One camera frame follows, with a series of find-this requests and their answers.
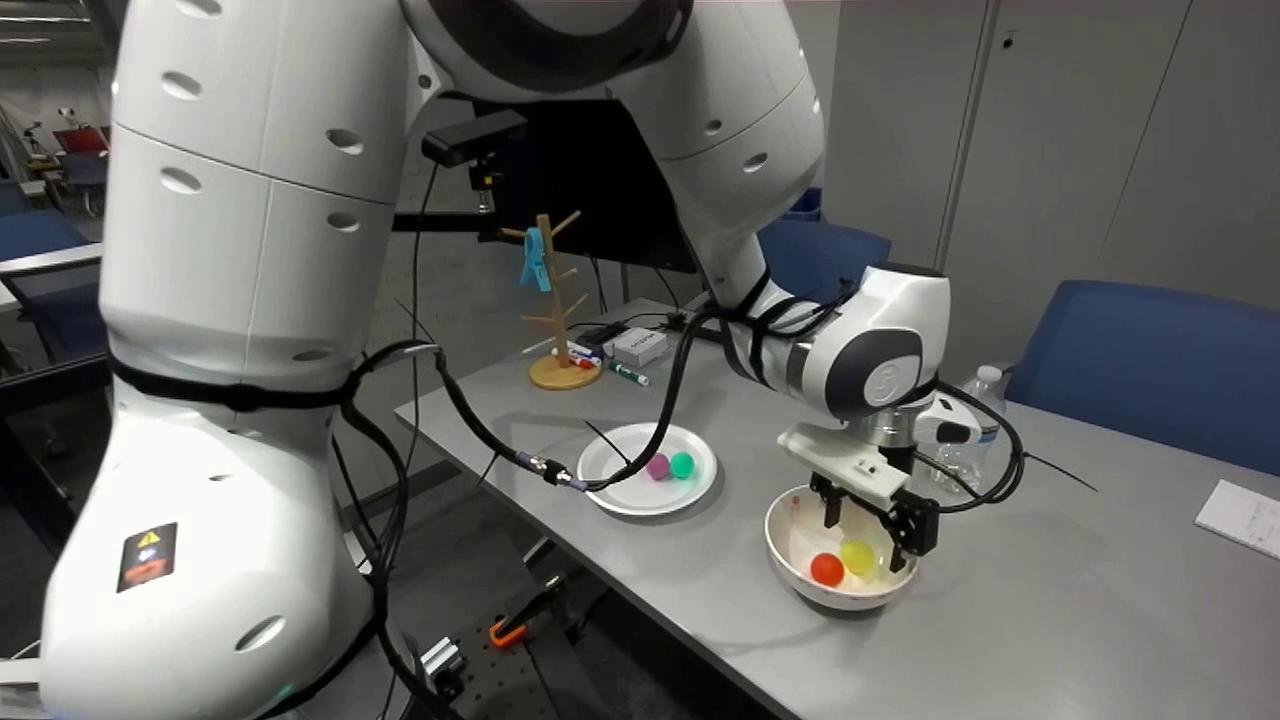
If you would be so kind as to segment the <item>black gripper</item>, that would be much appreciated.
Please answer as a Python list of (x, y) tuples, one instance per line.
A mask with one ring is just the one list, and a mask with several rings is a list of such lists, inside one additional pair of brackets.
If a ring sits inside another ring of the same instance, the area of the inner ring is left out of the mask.
[(940, 503), (910, 492), (896, 469), (815, 473), (808, 488), (822, 495), (825, 530), (836, 530), (850, 503), (865, 508), (892, 540), (892, 571), (938, 549)]

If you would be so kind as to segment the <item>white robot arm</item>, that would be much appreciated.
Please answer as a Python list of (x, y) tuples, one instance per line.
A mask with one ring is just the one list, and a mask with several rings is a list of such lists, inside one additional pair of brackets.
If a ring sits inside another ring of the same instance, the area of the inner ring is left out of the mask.
[(130, 0), (100, 315), (113, 424), (42, 618), (50, 720), (265, 720), (384, 629), (387, 557), (337, 512), (392, 218), (440, 99), (608, 99), (672, 198), (731, 373), (858, 429), (922, 397), (948, 289), (815, 305), (761, 233), (825, 109), (786, 0)]

